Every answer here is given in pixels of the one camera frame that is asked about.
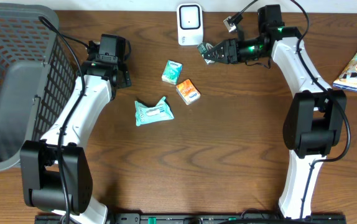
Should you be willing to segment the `dark green round-label box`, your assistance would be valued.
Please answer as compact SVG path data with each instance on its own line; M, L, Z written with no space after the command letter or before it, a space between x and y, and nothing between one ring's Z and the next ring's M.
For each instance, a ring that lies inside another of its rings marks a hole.
M208 42L202 42L197 46L197 49L202 57L204 57L204 54L212 48L213 46ZM207 65L214 63L214 61L208 59L205 59L205 62Z

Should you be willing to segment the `orange tissue pack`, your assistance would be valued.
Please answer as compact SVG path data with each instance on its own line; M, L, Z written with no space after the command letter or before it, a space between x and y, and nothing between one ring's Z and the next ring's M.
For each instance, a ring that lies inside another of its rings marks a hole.
M176 91L183 99L186 105L190 105L201 97L200 92L190 79L186 79L176 86Z

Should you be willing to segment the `teal tissue pack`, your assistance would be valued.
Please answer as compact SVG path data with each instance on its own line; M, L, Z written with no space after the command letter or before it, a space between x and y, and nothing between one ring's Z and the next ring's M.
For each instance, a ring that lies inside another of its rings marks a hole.
M176 85L182 68L183 65L181 63L168 60L162 73L162 81Z

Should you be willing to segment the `teal wet wipes pack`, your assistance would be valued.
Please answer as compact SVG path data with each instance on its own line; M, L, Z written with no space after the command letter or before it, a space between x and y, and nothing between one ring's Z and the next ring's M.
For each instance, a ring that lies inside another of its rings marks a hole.
M138 101L134 103L136 108L136 126L174 119L173 112L167 104L165 96L154 107L147 107Z

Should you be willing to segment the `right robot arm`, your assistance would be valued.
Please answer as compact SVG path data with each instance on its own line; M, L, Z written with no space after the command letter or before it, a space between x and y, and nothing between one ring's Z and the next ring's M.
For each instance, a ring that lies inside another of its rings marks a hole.
M325 162L342 159L350 148L351 131L345 114L346 95L334 90L319 74L307 54L306 32L289 27L282 20L278 4L257 11L259 35L246 39L240 26L243 13L237 12L223 22L229 32L237 33L203 54L218 63L259 65L275 63L292 94L292 102L282 128L289 150L289 168L279 198L280 217L290 222L309 221L311 202L319 170Z

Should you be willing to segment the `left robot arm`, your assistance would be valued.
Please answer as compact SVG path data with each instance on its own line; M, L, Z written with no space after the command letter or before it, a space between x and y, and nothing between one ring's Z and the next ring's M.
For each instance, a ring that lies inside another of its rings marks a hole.
M93 179L85 156L90 134L116 91L131 86L127 39L102 34L89 42L88 58L78 67L73 92L50 129L20 150L25 204L61 216L64 223L106 223L108 208L92 195Z

